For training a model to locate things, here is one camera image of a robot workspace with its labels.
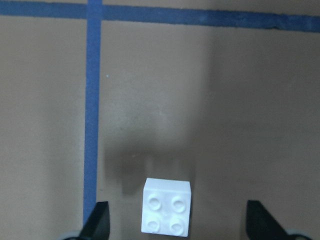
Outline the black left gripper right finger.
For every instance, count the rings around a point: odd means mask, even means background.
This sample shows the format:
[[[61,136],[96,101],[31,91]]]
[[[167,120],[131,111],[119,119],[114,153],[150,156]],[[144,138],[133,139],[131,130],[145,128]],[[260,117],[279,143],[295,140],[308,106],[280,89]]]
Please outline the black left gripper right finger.
[[[289,235],[258,200],[246,205],[246,234],[250,240],[289,240]]]

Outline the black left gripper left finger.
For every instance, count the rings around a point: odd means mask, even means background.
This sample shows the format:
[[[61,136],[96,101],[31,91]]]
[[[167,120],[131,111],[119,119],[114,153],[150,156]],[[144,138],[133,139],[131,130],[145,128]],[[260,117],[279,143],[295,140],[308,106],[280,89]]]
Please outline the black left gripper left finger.
[[[110,210],[108,201],[95,204],[87,222],[83,226],[80,240],[108,240],[110,236]]]

